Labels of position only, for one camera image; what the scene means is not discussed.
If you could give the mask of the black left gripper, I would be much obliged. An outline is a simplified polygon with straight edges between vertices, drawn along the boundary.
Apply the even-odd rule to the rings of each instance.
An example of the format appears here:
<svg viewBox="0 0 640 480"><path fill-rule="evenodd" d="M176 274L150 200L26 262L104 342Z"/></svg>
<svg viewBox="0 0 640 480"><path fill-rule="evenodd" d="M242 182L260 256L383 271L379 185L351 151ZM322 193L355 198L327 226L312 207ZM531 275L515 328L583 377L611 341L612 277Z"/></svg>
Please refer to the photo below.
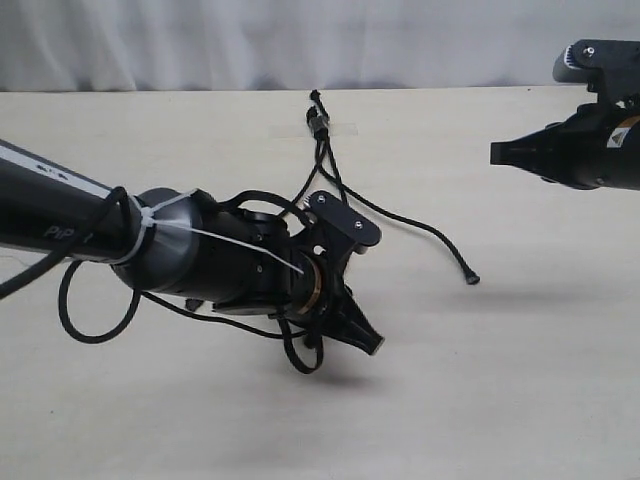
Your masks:
<svg viewBox="0 0 640 480"><path fill-rule="evenodd" d="M341 283L356 243L337 227L317 219L291 239L288 260L301 273L291 271L290 293L283 316L296 326L310 328L332 309L342 295ZM344 330L329 337L374 356L385 338L371 325L350 296L344 300Z"/></svg>

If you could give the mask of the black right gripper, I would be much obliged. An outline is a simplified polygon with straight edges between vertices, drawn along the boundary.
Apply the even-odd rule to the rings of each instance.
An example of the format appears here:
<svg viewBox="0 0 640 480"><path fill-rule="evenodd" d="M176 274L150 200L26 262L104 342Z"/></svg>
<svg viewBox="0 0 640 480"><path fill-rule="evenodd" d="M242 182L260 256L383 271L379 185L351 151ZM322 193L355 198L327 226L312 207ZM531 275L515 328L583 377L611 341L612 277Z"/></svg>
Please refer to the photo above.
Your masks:
<svg viewBox="0 0 640 480"><path fill-rule="evenodd" d="M542 149L543 159L536 155ZM492 142L490 164L577 190L639 189L639 108L584 104L562 122Z"/></svg>

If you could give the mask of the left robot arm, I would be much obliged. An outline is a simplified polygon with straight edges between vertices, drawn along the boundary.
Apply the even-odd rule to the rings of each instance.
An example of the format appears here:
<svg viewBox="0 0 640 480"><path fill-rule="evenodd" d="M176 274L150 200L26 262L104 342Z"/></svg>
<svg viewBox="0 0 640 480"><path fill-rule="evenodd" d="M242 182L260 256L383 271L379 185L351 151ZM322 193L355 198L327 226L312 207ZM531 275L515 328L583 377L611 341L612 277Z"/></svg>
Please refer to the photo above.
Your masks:
<svg viewBox="0 0 640 480"><path fill-rule="evenodd" d="M259 190L226 201L200 189L134 195L1 145L1 243L41 254L2 285L3 295L65 259L102 263L136 296L208 302L219 317L265 315L300 327L309 347L331 338L374 354L382 336L344 271L380 238L374 223L325 191L304 206Z"/></svg>

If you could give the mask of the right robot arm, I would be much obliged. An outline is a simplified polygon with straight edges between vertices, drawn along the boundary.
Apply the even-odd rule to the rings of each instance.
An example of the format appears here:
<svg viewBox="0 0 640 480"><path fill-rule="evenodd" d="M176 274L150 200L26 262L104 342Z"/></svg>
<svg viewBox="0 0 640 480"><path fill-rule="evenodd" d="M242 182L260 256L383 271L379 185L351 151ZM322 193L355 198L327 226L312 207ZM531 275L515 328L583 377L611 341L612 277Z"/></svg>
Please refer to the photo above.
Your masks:
<svg viewBox="0 0 640 480"><path fill-rule="evenodd" d="M558 83L596 95L562 122L493 142L490 163L577 190L639 189L639 43L581 39L554 62Z"/></svg>

